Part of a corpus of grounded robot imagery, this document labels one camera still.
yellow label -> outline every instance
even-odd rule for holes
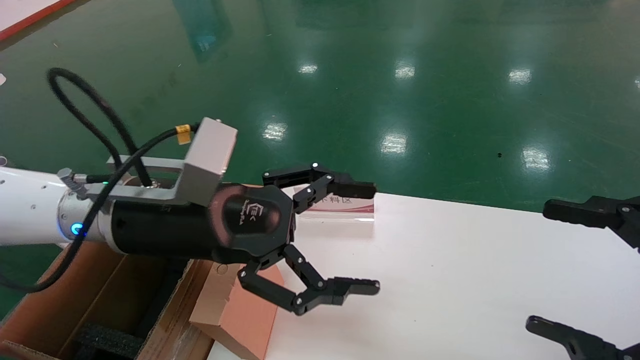
[[[184,145],[191,142],[191,126],[180,125],[176,126],[175,130],[178,132],[178,144]]]

black cable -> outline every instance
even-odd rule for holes
[[[118,114],[116,114],[115,110],[109,105],[109,103],[107,103],[107,101],[103,99],[91,85],[89,85],[83,78],[81,78],[80,75],[66,69],[61,69],[59,67],[53,67],[49,69],[49,71],[47,71],[47,81],[49,82],[49,86],[51,87],[53,93],[56,94],[58,100],[62,102],[62,105],[64,105],[67,110],[71,112],[76,117],[76,119],[80,121],[80,123],[82,123],[82,125],[89,129],[89,131],[91,131],[92,134],[94,134],[104,144],[104,146],[107,147],[109,153],[113,157],[116,168],[122,166],[122,161],[120,161],[120,155],[118,154],[118,150],[116,149],[116,147],[100,130],[95,127],[95,125],[93,125],[85,117],[84,114],[80,112],[78,108],[76,108],[71,100],[69,100],[67,95],[65,95],[65,93],[60,88],[60,84],[58,84],[58,77],[65,78],[73,85],[78,87],[80,91],[87,95],[93,101],[93,103],[98,106],[100,110],[102,110],[102,112],[111,122],[111,125],[113,125],[113,127],[115,127],[118,131],[118,134],[127,147],[129,154],[133,155],[138,150],[138,148],[133,142],[131,134],[129,134],[129,131],[124,126],[124,123],[122,122]],[[142,161],[136,160],[134,166],[142,185],[151,186],[151,178],[149,177],[149,173],[142,164]]]
[[[199,126],[200,124],[192,125],[191,130],[193,132],[196,132],[198,131]],[[151,150],[151,148],[153,148],[163,140],[166,140],[176,134],[177,134],[177,130],[174,128],[171,130],[167,130],[164,133],[161,133],[160,135],[156,136],[155,138],[147,141],[144,145],[142,145],[142,147],[140,147],[140,149],[138,149],[134,154],[132,154],[127,159],[127,161],[125,161],[122,164],[121,167],[118,167],[115,170],[115,172],[111,175],[111,177],[108,180],[109,183],[104,185],[104,187],[102,188],[102,191],[100,191],[100,193],[98,194],[98,197],[95,199],[95,201],[93,202],[93,205],[89,209],[89,212],[84,217],[83,226],[81,228],[83,231],[81,231],[78,235],[76,235],[76,237],[74,238],[74,241],[71,243],[71,245],[68,246],[67,253],[65,254],[65,257],[62,259],[62,261],[60,261],[60,265],[58,265],[58,267],[54,270],[54,272],[48,278],[46,278],[44,281],[37,283],[35,285],[24,286],[24,285],[17,284],[13,281],[10,281],[5,276],[0,274],[0,285],[6,286],[7,288],[10,288],[13,290],[19,290],[26,293],[36,293],[38,291],[42,291],[50,287],[51,285],[53,285],[62,276],[62,274],[64,274],[65,271],[67,271],[67,269],[69,268],[69,265],[71,265],[71,262],[74,260],[74,258],[76,257],[76,254],[78,253],[78,250],[80,249],[80,245],[82,245],[82,243],[84,242],[84,238],[86,237],[86,232],[89,231],[89,229],[91,228],[91,225],[93,225],[93,222],[95,221],[95,218],[98,215],[98,212],[104,206],[105,202],[109,197],[109,193],[111,193],[111,191],[116,186],[120,178],[124,176],[124,174],[134,165],[134,163],[139,161],[144,154],[146,154],[149,150]]]

blue led light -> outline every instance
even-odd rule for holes
[[[81,222],[76,222],[73,225],[71,225],[71,232],[74,235],[78,235],[80,233],[80,229],[82,229],[82,223]]]

white robotic arm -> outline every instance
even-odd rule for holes
[[[58,222],[58,206],[67,193],[55,174],[0,167],[0,245],[71,241]]]

white table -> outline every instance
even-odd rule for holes
[[[640,342],[640,255],[609,230],[388,194],[372,226],[299,217],[294,244],[323,277],[376,279],[381,291],[301,317],[279,311],[267,360],[568,360],[525,330],[529,315],[619,348]]]

